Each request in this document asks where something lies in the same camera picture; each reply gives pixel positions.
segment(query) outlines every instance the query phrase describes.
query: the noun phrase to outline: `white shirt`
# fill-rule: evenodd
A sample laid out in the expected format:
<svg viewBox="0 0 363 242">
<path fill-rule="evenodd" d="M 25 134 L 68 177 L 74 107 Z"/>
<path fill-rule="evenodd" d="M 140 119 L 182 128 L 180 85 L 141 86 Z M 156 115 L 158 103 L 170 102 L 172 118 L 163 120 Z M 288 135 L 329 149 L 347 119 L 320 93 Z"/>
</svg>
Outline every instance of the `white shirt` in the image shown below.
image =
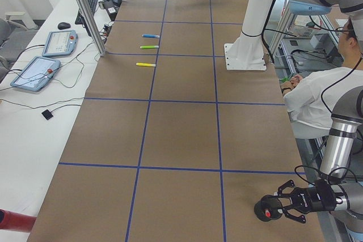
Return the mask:
<svg viewBox="0 0 363 242">
<path fill-rule="evenodd" d="M 331 113 L 323 104 L 322 92 L 352 69 L 338 67 L 331 70 L 311 73 L 302 79 L 298 86 L 284 96 L 285 104 L 292 121 L 308 124 L 315 128 L 330 129 Z M 347 78 L 329 88 L 323 95 L 325 103 L 332 111 L 337 101 L 349 90 L 363 86 L 363 70 L 355 70 Z"/>
</svg>

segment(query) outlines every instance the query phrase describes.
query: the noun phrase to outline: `device screen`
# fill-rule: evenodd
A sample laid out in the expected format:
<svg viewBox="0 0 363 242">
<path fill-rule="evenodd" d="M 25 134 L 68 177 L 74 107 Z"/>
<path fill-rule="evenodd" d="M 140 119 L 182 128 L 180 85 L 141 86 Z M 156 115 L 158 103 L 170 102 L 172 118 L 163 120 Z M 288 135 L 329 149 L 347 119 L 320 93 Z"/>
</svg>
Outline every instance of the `device screen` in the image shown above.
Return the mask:
<svg viewBox="0 0 363 242">
<path fill-rule="evenodd" d="M 45 75 L 48 74 L 47 70 L 54 64 L 53 61 L 36 58 L 32 64 L 21 74 L 14 84 L 35 87 Z"/>
<path fill-rule="evenodd" d="M 47 54 L 66 52 L 69 36 L 70 31 L 52 33 L 47 47 Z"/>
</svg>

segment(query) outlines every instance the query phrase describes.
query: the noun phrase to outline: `hair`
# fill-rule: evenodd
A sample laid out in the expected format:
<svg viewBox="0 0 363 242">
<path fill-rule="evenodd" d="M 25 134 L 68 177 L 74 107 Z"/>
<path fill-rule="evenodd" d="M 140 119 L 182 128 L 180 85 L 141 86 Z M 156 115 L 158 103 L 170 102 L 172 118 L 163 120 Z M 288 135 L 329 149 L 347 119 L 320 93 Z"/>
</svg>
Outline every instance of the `hair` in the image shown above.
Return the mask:
<svg viewBox="0 0 363 242">
<path fill-rule="evenodd" d="M 349 38 L 354 38 L 355 40 L 358 40 L 357 39 L 356 32 L 354 31 L 354 28 L 353 28 L 353 23 L 352 23 L 352 19 L 351 18 L 348 19 L 347 28 L 349 29 L 349 31 L 347 33 L 348 39 Z"/>
</svg>

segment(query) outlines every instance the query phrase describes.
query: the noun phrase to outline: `blue marker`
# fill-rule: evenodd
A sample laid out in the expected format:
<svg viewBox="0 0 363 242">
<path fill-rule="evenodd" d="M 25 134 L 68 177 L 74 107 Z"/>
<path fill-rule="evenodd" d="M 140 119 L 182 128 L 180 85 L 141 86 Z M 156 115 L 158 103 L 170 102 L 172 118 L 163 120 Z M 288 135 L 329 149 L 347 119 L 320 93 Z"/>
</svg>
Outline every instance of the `blue marker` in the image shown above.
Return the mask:
<svg viewBox="0 0 363 242">
<path fill-rule="evenodd" d="M 160 38 L 160 35 L 143 34 L 142 37 L 145 37 L 145 38 Z"/>
</svg>

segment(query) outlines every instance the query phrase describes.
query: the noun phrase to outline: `chair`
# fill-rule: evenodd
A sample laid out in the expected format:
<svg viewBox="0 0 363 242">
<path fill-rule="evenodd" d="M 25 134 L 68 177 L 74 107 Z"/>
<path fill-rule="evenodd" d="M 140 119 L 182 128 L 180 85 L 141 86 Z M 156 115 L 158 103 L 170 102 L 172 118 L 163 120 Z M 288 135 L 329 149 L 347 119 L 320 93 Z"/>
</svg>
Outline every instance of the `chair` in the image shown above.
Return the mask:
<svg viewBox="0 0 363 242">
<path fill-rule="evenodd" d="M 11 21 L 12 14 L 6 13 L 6 20 L 0 19 L 0 82 L 37 33 Z"/>
<path fill-rule="evenodd" d="M 330 129 L 315 128 L 299 121 L 291 122 L 291 126 L 298 139 L 314 139 L 329 135 Z"/>
</svg>

